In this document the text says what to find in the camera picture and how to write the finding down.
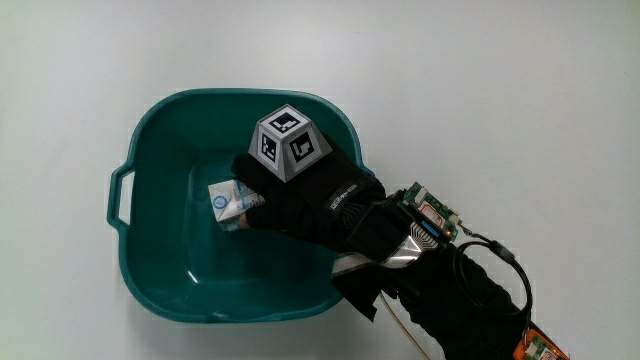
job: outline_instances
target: circuit board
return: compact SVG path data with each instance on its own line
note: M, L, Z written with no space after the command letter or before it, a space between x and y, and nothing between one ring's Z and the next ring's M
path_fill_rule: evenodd
M458 214L441 203L422 185L413 183L405 192L403 204L416 210L426 222L422 225L434 238L444 235L449 241L458 236Z
M527 331L529 343L526 348L523 341L518 343L516 350L513 352L513 358L517 360L569 360L560 349L558 349L550 340L534 329Z
M558 357L538 337L534 336L524 354L523 360L556 360Z

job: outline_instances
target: white background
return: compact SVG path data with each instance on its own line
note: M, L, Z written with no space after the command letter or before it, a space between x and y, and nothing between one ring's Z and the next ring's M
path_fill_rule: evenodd
M146 110L209 87L333 102L389 192L417 180L519 256L572 358L637 357L639 35L633 1L2 1L0 358L418 358L380 303L193 326L129 295L109 176Z

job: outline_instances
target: teal plastic basin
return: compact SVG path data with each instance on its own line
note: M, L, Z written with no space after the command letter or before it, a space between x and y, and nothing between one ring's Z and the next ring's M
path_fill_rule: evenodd
M333 252L264 230L225 233L209 184L230 180L255 124L290 104L331 136L362 169L347 117L314 95L276 90L196 89L151 108L125 163L111 176L107 221L119 235L124 282L145 308L194 323L304 318L340 299ZM119 217L122 179L135 172L130 222Z

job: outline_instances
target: white marker cube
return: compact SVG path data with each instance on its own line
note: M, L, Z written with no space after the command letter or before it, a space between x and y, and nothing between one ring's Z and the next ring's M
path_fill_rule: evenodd
M256 124L249 154L283 182L332 151L315 124L290 105Z

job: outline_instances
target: white packet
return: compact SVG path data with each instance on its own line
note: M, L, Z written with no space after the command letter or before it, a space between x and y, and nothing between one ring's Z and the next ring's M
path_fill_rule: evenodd
M209 185L216 221L224 231L238 229L238 218L247 209L264 204L264 198L238 180Z

